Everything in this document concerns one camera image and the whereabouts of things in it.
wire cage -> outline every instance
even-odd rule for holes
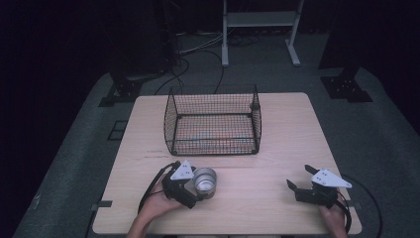
[[[172,87],[163,131],[174,156],[254,155],[262,137],[257,87]]]

metal can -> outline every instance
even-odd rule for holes
[[[210,168],[200,168],[194,171],[192,178],[195,190],[202,195],[204,199],[210,199],[216,192],[217,175]]]

